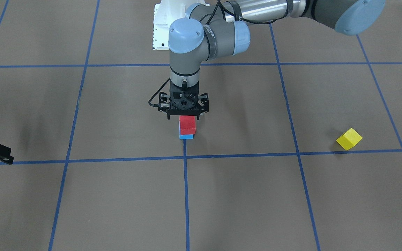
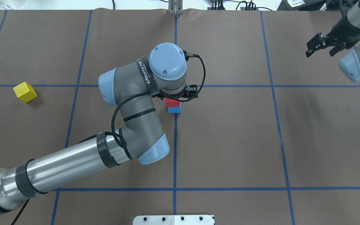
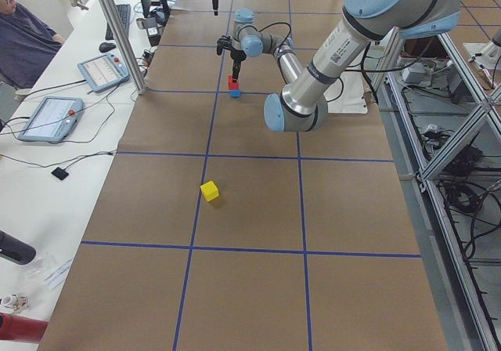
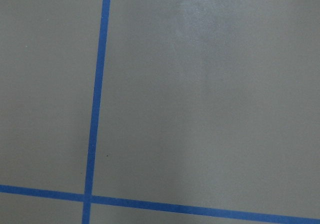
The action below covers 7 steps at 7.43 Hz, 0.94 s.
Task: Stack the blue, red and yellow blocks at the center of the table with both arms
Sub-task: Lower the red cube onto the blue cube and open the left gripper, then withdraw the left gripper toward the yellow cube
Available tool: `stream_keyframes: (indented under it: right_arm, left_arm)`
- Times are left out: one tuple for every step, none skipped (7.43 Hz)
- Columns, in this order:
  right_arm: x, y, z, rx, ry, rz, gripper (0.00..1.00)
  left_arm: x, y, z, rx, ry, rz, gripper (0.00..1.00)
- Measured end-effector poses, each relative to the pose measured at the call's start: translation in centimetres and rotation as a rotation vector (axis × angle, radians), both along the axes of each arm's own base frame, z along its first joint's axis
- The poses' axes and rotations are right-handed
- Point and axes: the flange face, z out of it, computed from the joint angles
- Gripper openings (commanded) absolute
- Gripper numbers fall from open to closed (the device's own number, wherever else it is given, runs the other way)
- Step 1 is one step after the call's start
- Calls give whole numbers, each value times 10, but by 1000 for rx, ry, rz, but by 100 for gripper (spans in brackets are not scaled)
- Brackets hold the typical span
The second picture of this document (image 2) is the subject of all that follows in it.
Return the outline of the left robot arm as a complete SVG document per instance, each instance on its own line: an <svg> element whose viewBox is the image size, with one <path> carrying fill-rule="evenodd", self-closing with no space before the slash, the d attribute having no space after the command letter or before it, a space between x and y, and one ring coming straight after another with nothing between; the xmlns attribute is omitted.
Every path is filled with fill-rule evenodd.
<svg viewBox="0 0 360 225"><path fill-rule="evenodd" d="M0 215L56 188L129 160L147 165L170 147L153 100L178 98L186 88L187 58L174 43L98 76L98 97L85 108L78 94L86 85L41 89L53 101L0 100Z"/></svg>

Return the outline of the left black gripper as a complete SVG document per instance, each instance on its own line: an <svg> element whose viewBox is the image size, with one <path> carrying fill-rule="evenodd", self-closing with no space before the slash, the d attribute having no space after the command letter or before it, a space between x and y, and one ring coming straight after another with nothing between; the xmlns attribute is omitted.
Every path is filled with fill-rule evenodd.
<svg viewBox="0 0 360 225"><path fill-rule="evenodd" d="M188 101L187 91L184 89L181 89L180 91L175 91L174 93L169 93L169 91L164 91L162 89L159 91L158 94L155 95L155 97L161 100L163 100L163 98L167 98L174 101Z"/></svg>

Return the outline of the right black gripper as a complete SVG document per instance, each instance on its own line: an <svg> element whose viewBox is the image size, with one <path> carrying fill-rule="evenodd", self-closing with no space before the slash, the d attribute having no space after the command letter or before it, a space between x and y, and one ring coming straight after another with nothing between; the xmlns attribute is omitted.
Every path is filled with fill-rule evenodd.
<svg viewBox="0 0 360 225"><path fill-rule="evenodd" d="M360 28L353 26L346 18L341 18L331 29L327 35L317 33L314 37L306 43L307 51L306 57L312 56L316 51L328 47L329 36L338 40L338 42L351 43L360 37ZM347 44L337 44L330 51L331 57L335 56L338 52L346 49Z"/></svg>

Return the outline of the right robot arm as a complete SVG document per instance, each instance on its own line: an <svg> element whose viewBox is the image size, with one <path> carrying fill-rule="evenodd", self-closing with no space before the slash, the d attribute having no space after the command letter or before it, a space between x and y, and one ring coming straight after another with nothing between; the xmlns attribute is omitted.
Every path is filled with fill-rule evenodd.
<svg viewBox="0 0 360 225"><path fill-rule="evenodd" d="M329 55L349 49L338 62L342 73L352 82L360 82L360 0L327 0L328 10L339 10L341 19L332 27L328 34L317 33L306 43L306 56L316 51L331 47Z"/></svg>

